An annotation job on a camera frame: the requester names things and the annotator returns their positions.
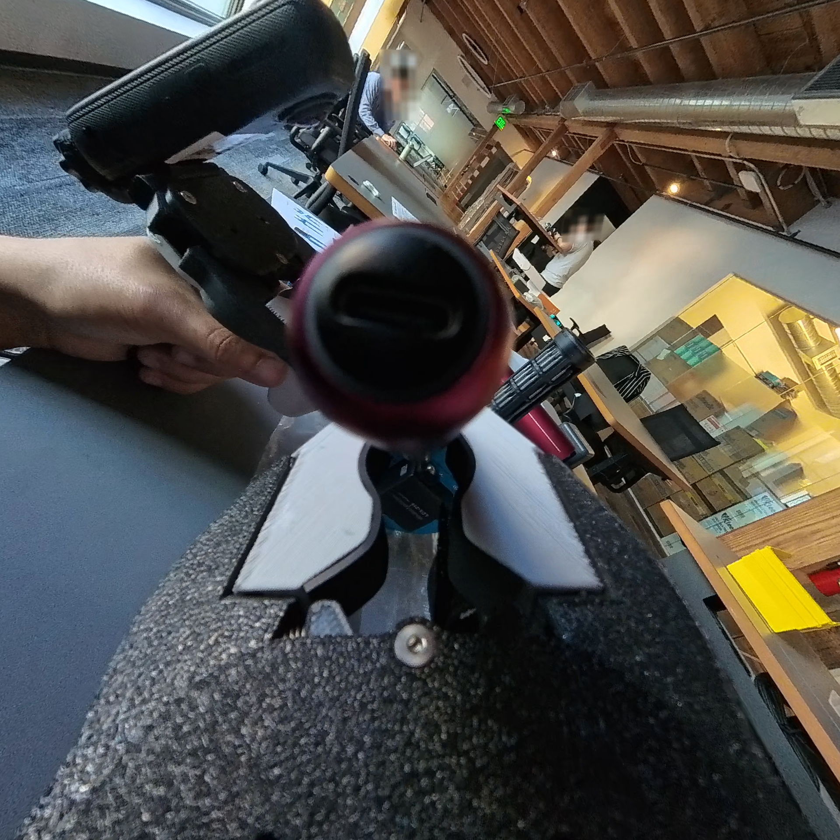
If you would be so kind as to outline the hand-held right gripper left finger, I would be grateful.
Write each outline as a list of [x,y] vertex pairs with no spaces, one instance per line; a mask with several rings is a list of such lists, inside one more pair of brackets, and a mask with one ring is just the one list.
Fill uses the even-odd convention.
[[297,450],[234,573],[234,595],[290,598],[303,609],[335,601],[347,616],[375,596],[388,560],[368,452],[341,427],[325,427]]

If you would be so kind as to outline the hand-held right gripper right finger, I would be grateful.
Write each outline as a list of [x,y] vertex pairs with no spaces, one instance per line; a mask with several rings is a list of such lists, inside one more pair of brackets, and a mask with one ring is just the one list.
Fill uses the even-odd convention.
[[545,596],[600,595],[543,457],[513,426],[481,413],[447,449],[458,491],[429,579],[436,624],[527,624]]

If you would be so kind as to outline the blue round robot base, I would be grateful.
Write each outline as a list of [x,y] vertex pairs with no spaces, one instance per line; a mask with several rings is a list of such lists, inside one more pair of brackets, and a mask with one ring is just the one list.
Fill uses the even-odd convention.
[[434,449],[420,458],[370,448],[365,465],[381,501],[388,532],[422,536],[439,532],[458,491],[446,448]]

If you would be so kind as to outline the red electric screwdriver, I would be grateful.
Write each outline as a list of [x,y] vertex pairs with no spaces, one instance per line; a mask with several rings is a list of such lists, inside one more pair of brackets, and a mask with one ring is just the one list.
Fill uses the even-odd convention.
[[487,258],[431,224],[352,227],[307,266],[287,325],[291,367],[327,418],[378,448],[446,445],[508,370],[508,299]]

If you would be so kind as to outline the person's left hand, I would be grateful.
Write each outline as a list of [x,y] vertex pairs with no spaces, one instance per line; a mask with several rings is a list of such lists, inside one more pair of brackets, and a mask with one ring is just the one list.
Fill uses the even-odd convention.
[[272,388],[288,368],[234,335],[146,238],[1,237],[1,349],[114,362],[190,395],[231,379]]

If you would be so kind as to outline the grey power adapter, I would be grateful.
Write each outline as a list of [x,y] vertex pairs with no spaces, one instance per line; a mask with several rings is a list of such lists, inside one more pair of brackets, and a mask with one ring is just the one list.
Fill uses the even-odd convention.
[[568,467],[573,469],[577,466],[582,466],[594,457],[595,452],[593,447],[577,426],[562,421],[559,429],[572,449],[572,454],[563,460]]

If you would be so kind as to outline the printed assembly instruction sheet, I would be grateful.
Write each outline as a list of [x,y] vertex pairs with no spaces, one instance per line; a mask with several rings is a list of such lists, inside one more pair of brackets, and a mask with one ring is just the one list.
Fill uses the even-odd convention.
[[270,204],[292,230],[318,253],[330,247],[341,234],[324,223],[276,188],[272,190]]

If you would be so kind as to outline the red cylindrical case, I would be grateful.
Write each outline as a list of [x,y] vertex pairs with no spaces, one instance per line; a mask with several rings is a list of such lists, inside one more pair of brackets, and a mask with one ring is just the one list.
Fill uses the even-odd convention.
[[512,425],[547,455],[552,455],[567,464],[574,461],[578,455],[572,442],[542,404],[533,406],[529,413],[520,417]]

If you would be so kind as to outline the black screwdriver bit holder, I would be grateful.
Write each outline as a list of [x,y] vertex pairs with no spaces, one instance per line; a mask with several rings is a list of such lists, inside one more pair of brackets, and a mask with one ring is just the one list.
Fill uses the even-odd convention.
[[563,329],[500,385],[489,407],[501,419],[514,424],[594,362],[595,357],[583,342]]

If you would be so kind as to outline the black square-back office chair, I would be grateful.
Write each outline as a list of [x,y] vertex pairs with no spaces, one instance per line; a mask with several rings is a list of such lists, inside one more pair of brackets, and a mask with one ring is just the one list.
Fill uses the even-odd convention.
[[697,455],[718,445],[683,404],[642,417],[640,421],[671,461]]

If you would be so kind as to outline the striped jacket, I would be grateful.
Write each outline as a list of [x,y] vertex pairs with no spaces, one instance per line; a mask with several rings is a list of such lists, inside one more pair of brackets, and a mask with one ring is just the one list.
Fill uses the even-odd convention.
[[643,393],[652,373],[625,345],[619,345],[595,358],[610,383],[625,403]]

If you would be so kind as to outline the wooden pillar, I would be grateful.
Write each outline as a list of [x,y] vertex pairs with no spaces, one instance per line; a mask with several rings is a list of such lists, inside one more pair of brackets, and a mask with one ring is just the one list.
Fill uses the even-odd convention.
[[839,489],[728,532],[719,538],[739,558],[765,547],[786,553],[794,572],[811,573],[839,559]]

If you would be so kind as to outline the metal duct pipe section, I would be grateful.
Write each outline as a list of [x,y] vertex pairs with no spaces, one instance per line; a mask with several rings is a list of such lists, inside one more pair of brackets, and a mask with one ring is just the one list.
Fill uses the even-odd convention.
[[779,322],[805,366],[807,379],[822,398],[827,412],[839,417],[837,342],[820,331],[822,321],[797,307],[788,306],[781,310]]

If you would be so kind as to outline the silver duct with vent grille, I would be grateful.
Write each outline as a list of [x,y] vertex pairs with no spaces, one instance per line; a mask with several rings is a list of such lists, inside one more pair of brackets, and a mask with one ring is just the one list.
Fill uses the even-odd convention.
[[565,119],[692,130],[839,139],[839,63],[816,73],[598,89],[590,82],[560,102]]

